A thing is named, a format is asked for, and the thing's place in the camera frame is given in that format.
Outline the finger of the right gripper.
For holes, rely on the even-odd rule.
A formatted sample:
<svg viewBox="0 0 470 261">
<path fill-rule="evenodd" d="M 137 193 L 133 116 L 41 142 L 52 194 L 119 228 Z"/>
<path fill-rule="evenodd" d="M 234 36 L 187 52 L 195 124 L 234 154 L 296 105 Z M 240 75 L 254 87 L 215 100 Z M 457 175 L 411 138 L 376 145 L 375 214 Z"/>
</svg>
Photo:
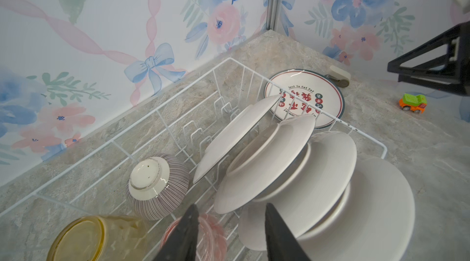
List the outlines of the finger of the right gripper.
<svg viewBox="0 0 470 261">
<path fill-rule="evenodd" d="M 446 52 L 412 67 L 404 63 L 439 47 Z M 459 96 L 470 95 L 470 23 L 458 24 L 414 50 L 390 61 L 387 71 L 406 82 Z"/>
</svg>

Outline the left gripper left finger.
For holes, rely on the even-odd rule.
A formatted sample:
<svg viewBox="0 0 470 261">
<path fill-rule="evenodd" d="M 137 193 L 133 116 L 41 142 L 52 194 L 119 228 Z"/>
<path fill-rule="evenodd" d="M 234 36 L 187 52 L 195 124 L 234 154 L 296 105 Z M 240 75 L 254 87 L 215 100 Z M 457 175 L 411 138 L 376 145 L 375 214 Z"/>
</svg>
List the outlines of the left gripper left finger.
<svg viewBox="0 0 470 261">
<path fill-rule="evenodd" d="M 199 233 L 198 217 L 198 208 L 192 204 L 153 261 L 195 261 Z"/>
</svg>

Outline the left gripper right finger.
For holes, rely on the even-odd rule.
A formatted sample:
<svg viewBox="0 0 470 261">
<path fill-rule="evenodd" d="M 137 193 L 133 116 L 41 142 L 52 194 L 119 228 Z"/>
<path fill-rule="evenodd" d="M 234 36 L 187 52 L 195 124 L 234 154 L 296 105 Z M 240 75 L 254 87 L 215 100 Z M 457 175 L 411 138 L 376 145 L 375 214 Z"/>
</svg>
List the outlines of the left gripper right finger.
<svg viewBox="0 0 470 261">
<path fill-rule="evenodd" d="M 272 203 L 266 204 L 264 226 L 269 261 L 310 261 Z"/>
</svg>

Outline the plate with orange pattern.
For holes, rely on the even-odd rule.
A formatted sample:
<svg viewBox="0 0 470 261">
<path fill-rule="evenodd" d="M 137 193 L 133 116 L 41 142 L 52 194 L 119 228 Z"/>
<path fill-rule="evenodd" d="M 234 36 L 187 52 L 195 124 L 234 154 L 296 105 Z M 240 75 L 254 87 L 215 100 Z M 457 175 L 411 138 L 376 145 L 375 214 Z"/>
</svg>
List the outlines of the plate with orange pattern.
<svg viewBox="0 0 470 261">
<path fill-rule="evenodd" d="M 268 203 L 273 204 L 295 237 L 311 229 L 341 198 L 356 160 L 356 143 L 347 133 L 314 135 L 283 174 L 243 207 L 238 226 L 243 245 L 255 251 L 266 250 Z"/>
</svg>

